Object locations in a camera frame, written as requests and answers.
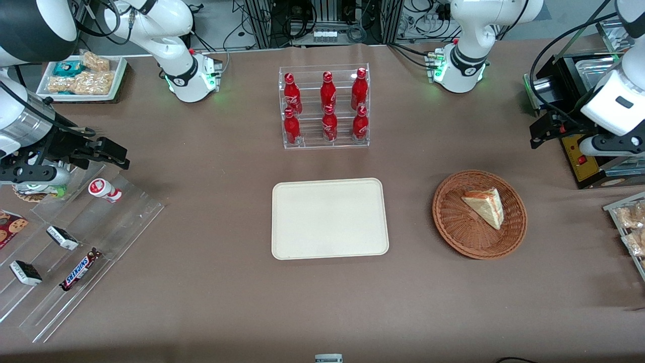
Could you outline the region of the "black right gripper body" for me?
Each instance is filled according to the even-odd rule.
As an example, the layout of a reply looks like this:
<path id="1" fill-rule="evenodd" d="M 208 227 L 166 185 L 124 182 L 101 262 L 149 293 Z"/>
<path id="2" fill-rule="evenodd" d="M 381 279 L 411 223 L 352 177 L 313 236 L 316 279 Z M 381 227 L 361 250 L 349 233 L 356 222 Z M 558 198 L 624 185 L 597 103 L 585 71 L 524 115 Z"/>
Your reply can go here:
<path id="1" fill-rule="evenodd" d="M 70 132 L 52 127 L 44 138 L 34 144 L 34 165 L 44 165 L 48 160 L 53 163 L 63 161 L 87 168 L 86 159 L 102 161 L 103 157 L 95 149 L 99 143 L 93 139 L 95 135 L 95 131 L 88 127 L 73 127 Z"/>

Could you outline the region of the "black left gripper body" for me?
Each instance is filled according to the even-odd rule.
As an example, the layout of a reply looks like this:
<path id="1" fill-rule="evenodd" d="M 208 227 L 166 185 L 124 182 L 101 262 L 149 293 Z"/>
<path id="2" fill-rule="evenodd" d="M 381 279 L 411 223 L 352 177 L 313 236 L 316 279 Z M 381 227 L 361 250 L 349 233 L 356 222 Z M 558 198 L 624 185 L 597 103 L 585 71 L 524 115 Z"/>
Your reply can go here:
<path id="1" fill-rule="evenodd" d="M 596 122 L 579 111 L 574 111 L 572 115 L 565 117 L 561 112 L 547 110 L 546 116 L 548 126 L 550 126 L 546 133 L 546 141 L 562 139 L 575 134 L 592 137 L 603 133 Z"/>

